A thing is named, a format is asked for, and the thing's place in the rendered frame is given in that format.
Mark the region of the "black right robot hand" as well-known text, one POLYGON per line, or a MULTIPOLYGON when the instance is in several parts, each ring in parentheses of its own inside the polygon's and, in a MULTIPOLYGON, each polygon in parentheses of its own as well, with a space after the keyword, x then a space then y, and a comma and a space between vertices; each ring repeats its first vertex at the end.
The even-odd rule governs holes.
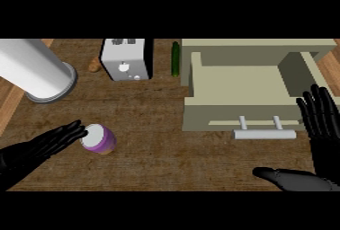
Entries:
POLYGON ((253 175, 282 191, 340 191, 340 111, 316 84, 296 99, 307 131, 315 172, 256 167, 253 175))

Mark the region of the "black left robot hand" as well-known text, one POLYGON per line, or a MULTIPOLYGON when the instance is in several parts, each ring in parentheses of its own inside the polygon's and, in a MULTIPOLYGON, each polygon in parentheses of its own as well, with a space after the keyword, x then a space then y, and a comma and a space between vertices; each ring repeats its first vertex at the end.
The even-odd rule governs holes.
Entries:
POLYGON ((63 125, 27 142, 0 149, 0 191, 6 191, 28 176, 52 155, 87 135, 80 120, 63 125))

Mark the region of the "purple can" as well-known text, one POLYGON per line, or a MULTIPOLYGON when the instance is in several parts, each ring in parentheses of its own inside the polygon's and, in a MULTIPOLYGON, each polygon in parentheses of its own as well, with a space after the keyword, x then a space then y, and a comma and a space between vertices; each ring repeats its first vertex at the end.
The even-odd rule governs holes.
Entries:
POLYGON ((90 124, 84 130, 87 135, 80 139, 86 150, 106 155, 115 148, 117 139, 111 130, 100 124, 90 124))

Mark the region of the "beige open drawer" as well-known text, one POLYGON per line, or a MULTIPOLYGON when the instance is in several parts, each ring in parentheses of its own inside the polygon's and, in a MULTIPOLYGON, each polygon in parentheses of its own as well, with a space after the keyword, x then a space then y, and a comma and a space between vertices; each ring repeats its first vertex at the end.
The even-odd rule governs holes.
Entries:
POLYGON ((275 66, 207 66, 191 54, 189 96, 183 105, 185 131, 231 131, 245 119, 250 129, 304 128, 296 99, 310 86, 325 86, 312 55, 290 53, 275 66))

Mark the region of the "white paper towel roll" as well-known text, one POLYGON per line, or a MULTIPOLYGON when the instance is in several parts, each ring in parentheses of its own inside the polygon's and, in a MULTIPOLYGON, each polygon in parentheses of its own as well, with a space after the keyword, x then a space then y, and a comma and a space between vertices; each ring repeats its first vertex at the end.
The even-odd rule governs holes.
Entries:
POLYGON ((37 103, 59 101, 77 84, 77 71, 38 39, 0 39, 0 76, 37 103))

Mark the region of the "beige cabinet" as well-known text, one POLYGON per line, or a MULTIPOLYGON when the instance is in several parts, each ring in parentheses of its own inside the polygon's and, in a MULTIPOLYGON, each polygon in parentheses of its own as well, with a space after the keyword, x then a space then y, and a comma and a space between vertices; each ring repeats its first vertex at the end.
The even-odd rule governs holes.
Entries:
POLYGON ((180 85, 189 85, 191 54, 205 66, 276 66, 290 52, 306 52, 319 61, 337 46, 333 39, 183 39, 180 85))

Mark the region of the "brown potato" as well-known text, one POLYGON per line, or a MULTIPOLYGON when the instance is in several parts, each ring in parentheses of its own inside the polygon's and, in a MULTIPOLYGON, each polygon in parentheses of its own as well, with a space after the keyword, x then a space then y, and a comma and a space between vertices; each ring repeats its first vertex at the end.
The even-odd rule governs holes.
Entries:
POLYGON ((87 67, 87 70, 92 72, 92 73, 96 73, 100 69, 100 63, 99 63, 99 58, 95 57, 89 63, 89 67, 87 67))

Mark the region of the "silver toaster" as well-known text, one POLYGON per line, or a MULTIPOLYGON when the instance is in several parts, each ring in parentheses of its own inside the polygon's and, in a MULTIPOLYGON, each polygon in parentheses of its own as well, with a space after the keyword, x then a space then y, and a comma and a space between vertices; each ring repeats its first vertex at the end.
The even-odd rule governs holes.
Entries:
POLYGON ((112 81, 152 78, 154 39, 105 39, 99 63, 112 81))

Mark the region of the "green cucumber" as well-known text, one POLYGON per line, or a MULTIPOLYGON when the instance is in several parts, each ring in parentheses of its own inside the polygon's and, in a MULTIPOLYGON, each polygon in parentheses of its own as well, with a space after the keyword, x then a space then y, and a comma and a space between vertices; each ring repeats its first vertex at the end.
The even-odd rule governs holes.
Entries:
POLYGON ((179 43, 174 41, 173 42, 173 47, 171 47, 171 76, 177 77, 179 76, 179 43))

